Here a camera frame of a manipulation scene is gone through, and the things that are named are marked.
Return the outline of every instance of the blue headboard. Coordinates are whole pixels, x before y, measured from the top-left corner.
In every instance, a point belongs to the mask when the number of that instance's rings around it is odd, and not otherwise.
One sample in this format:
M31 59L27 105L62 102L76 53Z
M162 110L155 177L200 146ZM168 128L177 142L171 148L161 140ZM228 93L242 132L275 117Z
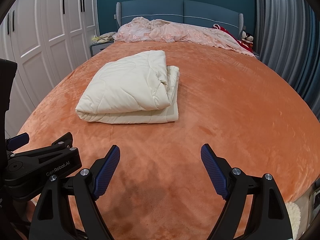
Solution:
M242 13L208 3L189 0L132 0L118 2L116 20L122 26L133 18L162 19L170 22L212 28L219 24L239 38L244 19Z

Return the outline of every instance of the metal pivot bolt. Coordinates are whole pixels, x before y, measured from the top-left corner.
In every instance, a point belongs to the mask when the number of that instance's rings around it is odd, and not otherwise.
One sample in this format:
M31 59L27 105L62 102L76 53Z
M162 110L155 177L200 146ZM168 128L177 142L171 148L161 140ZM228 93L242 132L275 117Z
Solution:
M54 174L49 177L50 181L55 181L56 179L57 179L57 176Z
M264 175L264 177L267 179L267 180L272 180L272 175L267 173L266 175Z
M80 174L81 174L82 176L88 175L88 173L89 173L89 170L88 170L88 169L83 169L83 170L80 171Z
M239 175L241 173L241 170L238 168L234 168L234 169L232 169L232 173L235 175Z

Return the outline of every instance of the blue curtain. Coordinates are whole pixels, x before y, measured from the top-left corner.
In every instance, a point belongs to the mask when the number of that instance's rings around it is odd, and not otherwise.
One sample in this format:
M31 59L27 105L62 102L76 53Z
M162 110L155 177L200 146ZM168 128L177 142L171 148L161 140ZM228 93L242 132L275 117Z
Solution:
M254 50L320 120L320 24L305 0L257 0Z

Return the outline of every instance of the blue gripper pad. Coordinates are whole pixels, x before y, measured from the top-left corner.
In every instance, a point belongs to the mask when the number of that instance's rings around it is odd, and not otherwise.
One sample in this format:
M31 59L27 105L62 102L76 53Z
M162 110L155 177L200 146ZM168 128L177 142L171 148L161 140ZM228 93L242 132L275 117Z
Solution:
M114 147L106 162L102 166L101 170L95 179L93 195L97 200L100 196L105 194L110 180L118 166L120 161L120 149L118 146Z
M25 132L9 139L7 150L13 152L29 143L29 135Z
M223 199L227 199L230 195L227 188L227 178L206 145L201 147L201 159L217 194Z

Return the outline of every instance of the orange bedspread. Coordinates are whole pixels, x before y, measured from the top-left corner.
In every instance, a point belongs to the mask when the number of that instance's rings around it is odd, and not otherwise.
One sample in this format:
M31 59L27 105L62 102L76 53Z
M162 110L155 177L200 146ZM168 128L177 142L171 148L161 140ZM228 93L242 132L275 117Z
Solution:
M106 62L151 49L164 50L167 65L180 68L178 121L111 125L77 116L80 96ZM97 201L117 240L208 237L224 200L201 162L204 143L249 175L271 173L286 202L302 195L320 173L320 124L299 95L255 58L199 44L116 42L41 102L21 128L30 143L20 151L50 145L68 131L83 167L113 144L120 147L120 163ZM71 205L80 227L73 199Z

